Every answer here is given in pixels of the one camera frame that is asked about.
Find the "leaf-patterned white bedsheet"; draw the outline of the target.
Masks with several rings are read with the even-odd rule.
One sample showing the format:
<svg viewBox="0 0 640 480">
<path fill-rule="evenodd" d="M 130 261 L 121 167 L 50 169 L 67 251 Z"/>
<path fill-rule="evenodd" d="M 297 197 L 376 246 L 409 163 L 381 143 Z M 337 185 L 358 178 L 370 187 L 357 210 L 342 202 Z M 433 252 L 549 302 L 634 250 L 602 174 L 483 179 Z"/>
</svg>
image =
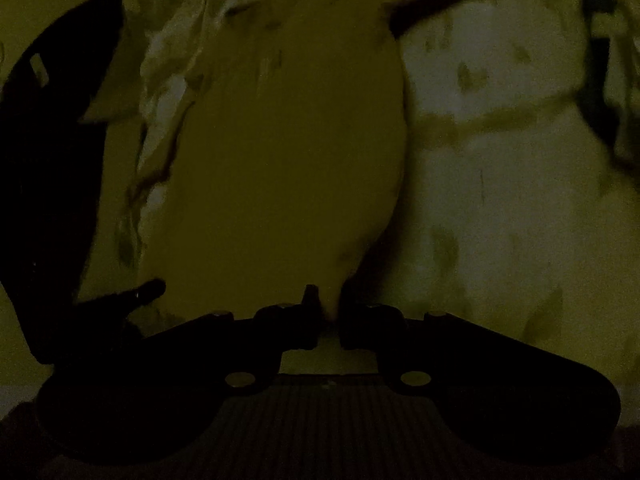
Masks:
<svg viewBox="0 0 640 480">
<path fill-rule="evenodd" d="M 208 77 L 224 18 L 262 0 L 124 0 L 90 118 L 108 130 L 81 299 L 140 278 L 145 215 Z M 345 304 L 444 311 L 584 363 L 639 420 L 639 190 L 627 156 L 631 50 L 616 12 L 596 98 L 586 0 L 381 0 L 402 68 L 404 172 Z M 337 314 L 326 312 L 333 320 Z"/>
</svg>

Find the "plain beige small garment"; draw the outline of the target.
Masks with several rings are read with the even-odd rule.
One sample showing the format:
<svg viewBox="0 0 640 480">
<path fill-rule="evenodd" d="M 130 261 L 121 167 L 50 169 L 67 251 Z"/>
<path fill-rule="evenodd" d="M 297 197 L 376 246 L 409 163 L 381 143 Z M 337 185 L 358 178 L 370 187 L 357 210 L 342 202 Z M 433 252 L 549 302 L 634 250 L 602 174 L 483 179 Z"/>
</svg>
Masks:
<svg viewBox="0 0 640 480">
<path fill-rule="evenodd" d="M 404 172 L 402 68 L 381 0 L 262 0 L 228 14 L 150 197 L 140 278 L 181 321 L 249 318 L 316 285 L 334 314 Z"/>
</svg>

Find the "dark round object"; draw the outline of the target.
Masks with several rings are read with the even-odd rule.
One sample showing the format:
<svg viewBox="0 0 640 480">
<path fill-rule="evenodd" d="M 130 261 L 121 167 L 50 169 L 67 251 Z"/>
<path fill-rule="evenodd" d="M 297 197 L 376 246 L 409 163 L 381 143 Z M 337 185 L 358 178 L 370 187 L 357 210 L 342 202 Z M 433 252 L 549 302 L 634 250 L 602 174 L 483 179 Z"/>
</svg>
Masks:
<svg viewBox="0 0 640 480">
<path fill-rule="evenodd" d="M 88 118 L 122 45 L 122 0 L 88 0 L 28 46 L 1 97 L 1 285 L 41 364 L 106 362 L 132 294 L 78 298 L 96 238 L 107 121 Z"/>
</svg>

